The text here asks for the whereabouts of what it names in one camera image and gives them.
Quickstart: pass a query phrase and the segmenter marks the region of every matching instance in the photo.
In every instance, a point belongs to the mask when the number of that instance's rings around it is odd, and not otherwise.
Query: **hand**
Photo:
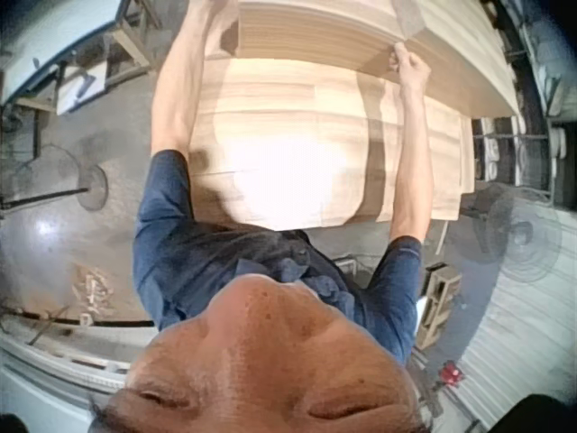
[[[425,95],[431,68],[414,52],[408,52],[403,42],[395,44],[394,51],[390,55],[390,66],[400,77],[403,97]]]

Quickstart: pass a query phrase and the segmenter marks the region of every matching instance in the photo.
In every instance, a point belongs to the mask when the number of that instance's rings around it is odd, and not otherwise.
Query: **blue shirt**
[[[303,281],[405,364],[414,344],[421,243],[389,245],[369,287],[348,287],[340,270],[304,232],[231,231],[198,223],[188,166],[176,151],[156,154],[137,217],[133,281],[159,330],[200,314],[232,279],[267,275]]]

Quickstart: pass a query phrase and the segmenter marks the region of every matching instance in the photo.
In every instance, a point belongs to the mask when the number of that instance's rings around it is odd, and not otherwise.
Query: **white wall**
[[[531,393],[577,395],[577,217],[557,211],[563,244],[551,272],[521,283],[499,276],[489,308],[460,362],[457,394],[490,428]]]
[[[0,412],[12,413],[30,433],[78,433],[88,430],[91,415],[70,403],[54,398],[0,365]]]

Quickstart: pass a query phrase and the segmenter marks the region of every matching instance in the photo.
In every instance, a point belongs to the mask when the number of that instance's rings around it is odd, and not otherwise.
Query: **table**
[[[160,27],[150,0],[138,3],[143,21],[150,19]],[[126,21],[129,4],[129,0],[43,0],[32,4],[25,13],[16,11],[2,34],[3,50],[10,57],[3,67],[0,106],[16,103],[53,112],[54,101],[22,97],[23,93],[49,75],[72,50],[99,34],[110,34],[138,64],[124,71],[123,77],[156,69],[154,58]]]

